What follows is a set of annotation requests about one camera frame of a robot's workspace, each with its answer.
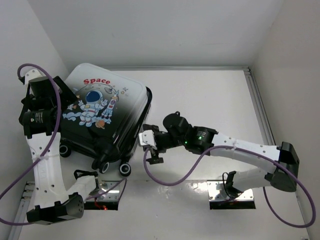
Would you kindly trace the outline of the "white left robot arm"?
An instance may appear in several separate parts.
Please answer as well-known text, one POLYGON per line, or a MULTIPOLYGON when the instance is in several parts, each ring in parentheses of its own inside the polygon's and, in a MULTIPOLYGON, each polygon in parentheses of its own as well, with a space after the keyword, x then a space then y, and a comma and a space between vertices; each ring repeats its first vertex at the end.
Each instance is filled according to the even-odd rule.
POLYGON ((19 117, 35 164, 34 208, 27 212, 27 221, 51 225, 80 219, 86 198, 97 187, 98 174, 82 171, 70 189, 66 189, 63 181, 59 125, 62 110, 73 103, 76 96, 58 76, 53 80, 36 76, 27 83, 19 117))

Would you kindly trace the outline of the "black white kids suitcase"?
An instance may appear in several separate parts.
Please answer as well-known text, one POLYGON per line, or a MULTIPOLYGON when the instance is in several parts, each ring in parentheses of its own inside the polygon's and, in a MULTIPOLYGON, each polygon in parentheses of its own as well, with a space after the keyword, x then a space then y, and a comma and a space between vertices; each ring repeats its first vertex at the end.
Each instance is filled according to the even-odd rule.
POLYGON ((101 174, 119 163, 123 177, 131 174, 138 134, 149 113, 152 91, 143 83, 105 68, 81 63, 65 80, 76 100, 63 111, 59 153, 93 158, 101 174))

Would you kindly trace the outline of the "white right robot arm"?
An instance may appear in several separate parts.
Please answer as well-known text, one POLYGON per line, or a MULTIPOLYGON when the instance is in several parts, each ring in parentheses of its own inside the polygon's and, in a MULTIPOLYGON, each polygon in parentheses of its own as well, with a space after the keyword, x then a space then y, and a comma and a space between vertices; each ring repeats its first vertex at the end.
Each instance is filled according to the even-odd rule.
POLYGON ((212 128, 192 126, 178 111, 167 115, 162 124, 165 131, 157 125, 142 126, 139 144, 151 155, 144 163, 162 163, 160 153, 184 147, 200 157, 223 157, 254 166, 247 171, 234 170, 227 174, 220 184, 220 193, 225 198, 234 199, 248 189, 268 186, 289 193, 297 190, 300 160, 289 142, 261 145, 236 139, 212 128))

